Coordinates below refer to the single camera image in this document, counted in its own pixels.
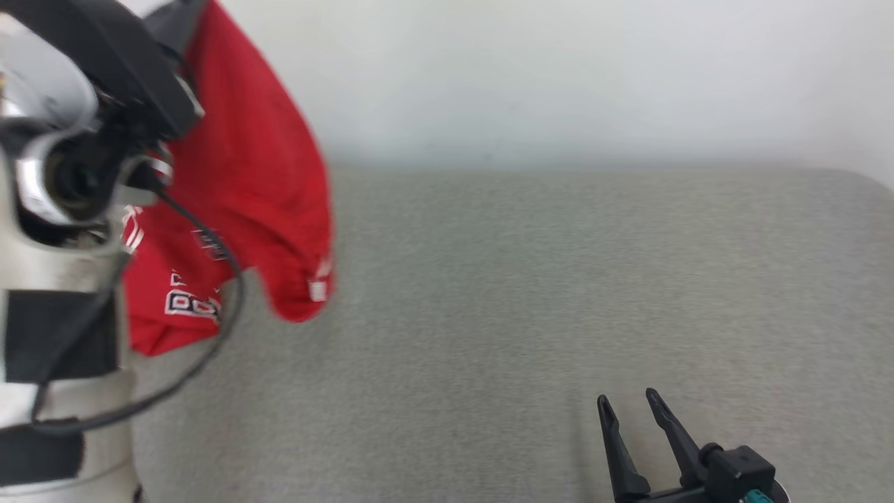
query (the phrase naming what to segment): red t-shirt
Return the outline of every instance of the red t-shirt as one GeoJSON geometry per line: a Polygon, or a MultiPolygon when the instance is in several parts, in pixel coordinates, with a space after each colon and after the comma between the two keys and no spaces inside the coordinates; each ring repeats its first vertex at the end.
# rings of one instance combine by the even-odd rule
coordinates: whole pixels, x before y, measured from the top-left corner
{"type": "MultiPolygon", "coordinates": [[[[314,139],[262,55],[210,2],[187,61],[206,110],[169,145],[172,197],[217,232],[243,268],[257,268],[274,310],[316,314],[332,291],[331,215],[314,139]]],[[[217,333],[230,266],[163,202],[130,208],[124,242],[139,241],[125,275],[131,343],[155,355],[217,333]]]]}

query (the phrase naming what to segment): gray fabric surface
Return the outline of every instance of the gray fabric surface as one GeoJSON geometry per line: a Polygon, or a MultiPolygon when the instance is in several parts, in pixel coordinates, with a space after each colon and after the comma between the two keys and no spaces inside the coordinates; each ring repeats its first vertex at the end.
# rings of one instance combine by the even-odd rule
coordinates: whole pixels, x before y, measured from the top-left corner
{"type": "MultiPolygon", "coordinates": [[[[611,501],[644,392],[796,502],[894,493],[894,197],[836,172],[335,173],[339,291],[239,335],[137,422],[153,501],[611,501]]],[[[203,345],[138,362],[141,389],[203,345]]]]}

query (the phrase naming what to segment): teal connector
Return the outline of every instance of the teal connector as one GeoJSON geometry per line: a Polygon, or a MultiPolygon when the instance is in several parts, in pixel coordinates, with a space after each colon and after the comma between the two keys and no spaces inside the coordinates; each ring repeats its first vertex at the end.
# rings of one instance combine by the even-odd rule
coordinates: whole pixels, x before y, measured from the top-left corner
{"type": "Polygon", "coordinates": [[[766,494],[763,494],[761,491],[755,489],[745,496],[745,503],[773,503],[773,500],[770,499],[766,494]]]}

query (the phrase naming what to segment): black cable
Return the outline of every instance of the black cable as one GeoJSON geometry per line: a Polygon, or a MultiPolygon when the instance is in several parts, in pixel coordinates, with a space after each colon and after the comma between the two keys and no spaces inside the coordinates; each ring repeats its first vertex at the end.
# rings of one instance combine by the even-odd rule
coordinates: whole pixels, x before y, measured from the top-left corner
{"type": "MultiPolygon", "coordinates": [[[[198,376],[207,367],[207,365],[211,363],[211,361],[214,360],[215,357],[220,353],[220,350],[224,347],[224,343],[226,343],[226,341],[232,335],[232,329],[236,325],[236,322],[239,320],[239,316],[242,312],[242,307],[245,304],[247,290],[245,278],[242,276],[242,268],[240,267],[239,262],[236,260],[236,257],[233,255],[232,251],[224,244],[223,240],[221,240],[220,236],[218,236],[214,231],[208,228],[208,226],[203,224],[202,221],[199,220],[195,215],[186,210],[180,203],[172,199],[171,196],[164,191],[164,186],[160,182],[153,183],[152,189],[153,192],[158,195],[159,199],[163,200],[174,211],[180,213],[198,230],[207,235],[211,242],[220,249],[220,252],[230,264],[230,267],[233,270],[233,274],[235,275],[237,295],[236,301],[232,303],[232,310],[227,312],[227,319],[221,326],[220,333],[217,335],[215,343],[211,346],[207,353],[205,353],[205,355],[203,355],[195,363],[193,363],[192,366],[190,366],[183,373],[182,376],[180,376],[174,383],[170,384],[169,386],[162,388],[155,393],[145,396],[139,401],[134,402],[130,405],[126,405],[120,409],[72,422],[38,422],[37,416],[40,412],[41,404],[46,396],[46,385],[41,385],[41,387],[38,389],[37,395],[35,396],[34,408],[31,411],[31,427],[37,432],[56,436],[75,435],[83,433],[84,431],[96,430],[98,428],[110,426],[117,422],[126,421],[139,413],[143,413],[150,407],[153,407],[165,401],[167,398],[176,395],[177,392],[179,392],[183,388],[183,386],[186,385],[187,382],[198,376]]],[[[113,284],[112,290],[114,290],[114,287],[116,285],[117,281],[113,284]]]]}
{"type": "Polygon", "coordinates": [[[60,330],[55,333],[54,337],[50,337],[47,340],[46,347],[49,348],[49,354],[46,356],[44,365],[38,371],[38,394],[35,396],[34,405],[31,407],[31,422],[37,420],[40,408],[43,407],[46,389],[50,379],[53,377],[53,371],[74,345],[81,340],[83,335],[94,328],[97,320],[102,315],[102,311],[113,300],[112,296],[118,284],[121,283],[124,270],[127,269],[130,259],[131,255],[129,253],[121,253],[108,282],[93,297],[87,308],[78,312],[73,320],[60,324],[60,330]]]}

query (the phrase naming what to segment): printed logo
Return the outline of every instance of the printed logo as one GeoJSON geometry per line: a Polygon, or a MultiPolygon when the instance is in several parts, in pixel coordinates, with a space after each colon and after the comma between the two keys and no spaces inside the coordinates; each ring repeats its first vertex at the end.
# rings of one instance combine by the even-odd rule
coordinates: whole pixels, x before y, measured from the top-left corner
{"type": "Polygon", "coordinates": [[[203,301],[196,295],[183,290],[171,290],[167,295],[164,314],[207,318],[213,320],[215,324],[219,324],[221,304],[214,299],[203,301]]]}
{"type": "Polygon", "coordinates": [[[203,233],[202,231],[196,229],[192,231],[193,237],[196,238],[196,244],[202,250],[205,250],[208,253],[208,257],[211,257],[211,260],[225,260],[224,252],[221,251],[220,246],[211,239],[208,234],[203,233]]]}
{"type": "Polygon", "coordinates": [[[171,271],[171,286],[186,286],[186,282],[175,270],[171,271]]]}
{"type": "Polygon", "coordinates": [[[139,244],[143,242],[143,237],[146,236],[146,233],[139,227],[139,222],[137,221],[137,215],[142,212],[143,208],[139,206],[128,205],[124,207],[124,217],[122,218],[124,234],[122,241],[124,241],[124,247],[129,248],[131,252],[137,250],[139,244]]]}

